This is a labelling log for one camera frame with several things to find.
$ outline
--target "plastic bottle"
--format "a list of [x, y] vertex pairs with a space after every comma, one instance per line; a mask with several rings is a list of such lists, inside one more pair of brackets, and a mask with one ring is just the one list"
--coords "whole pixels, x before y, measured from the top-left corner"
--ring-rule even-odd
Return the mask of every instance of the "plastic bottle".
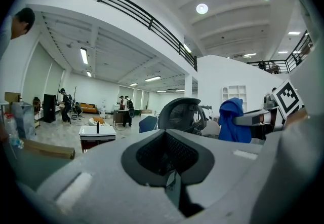
[[13, 114], [5, 113], [5, 128], [12, 146], [24, 148], [24, 142], [19, 139], [17, 124]]

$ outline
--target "black speaker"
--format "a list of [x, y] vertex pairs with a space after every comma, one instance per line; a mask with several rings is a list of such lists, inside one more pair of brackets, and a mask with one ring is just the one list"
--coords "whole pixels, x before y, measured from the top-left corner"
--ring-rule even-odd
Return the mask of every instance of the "black speaker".
[[44, 94], [44, 121], [47, 123], [55, 121], [55, 100], [56, 95]]

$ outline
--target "orange sofa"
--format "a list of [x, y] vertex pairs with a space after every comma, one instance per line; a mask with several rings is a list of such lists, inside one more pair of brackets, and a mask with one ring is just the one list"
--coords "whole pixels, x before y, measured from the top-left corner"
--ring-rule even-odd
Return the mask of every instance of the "orange sofa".
[[84, 113], [98, 113], [98, 108], [95, 104], [87, 104], [81, 102], [80, 107], [82, 108]]

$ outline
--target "person in black clothes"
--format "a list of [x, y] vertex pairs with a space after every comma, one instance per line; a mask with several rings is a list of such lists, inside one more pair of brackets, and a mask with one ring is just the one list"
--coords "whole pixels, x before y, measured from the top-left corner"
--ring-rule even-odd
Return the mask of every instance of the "person in black clothes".
[[70, 111], [71, 109], [71, 104], [69, 102], [69, 98], [67, 97], [67, 94], [65, 92], [65, 89], [62, 88], [60, 93], [63, 95], [63, 101], [60, 101], [58, 104], [64, 104], [65, 107], [64, 109], [62, 110], [62, 121], [63, 122], [68, 122], [71, 124], [71, 118], [68, 116], [68, 112]]

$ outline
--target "black metal railing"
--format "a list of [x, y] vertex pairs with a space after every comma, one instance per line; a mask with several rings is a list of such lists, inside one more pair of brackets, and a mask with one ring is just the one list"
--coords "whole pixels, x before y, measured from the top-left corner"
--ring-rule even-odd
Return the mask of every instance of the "black metal railing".
[[312, 46], [313, 43], [309, 34], [305, 31], [297, 46], [293, 49], [286, 60], [247, 62], [247, 64], [256, 66], [269, 73], [290, 73], [307, 57]]
[[137, 20], [148, 30], [157, 34], [161, 39], [167, 42], [180, 56], [182, 56], [197, 71], [197, 57], [192, 56], [186, 51], [183, 44], [165, 27], [147, 11], [139, 7], [130, 0], [96, 0], [129, 15]]

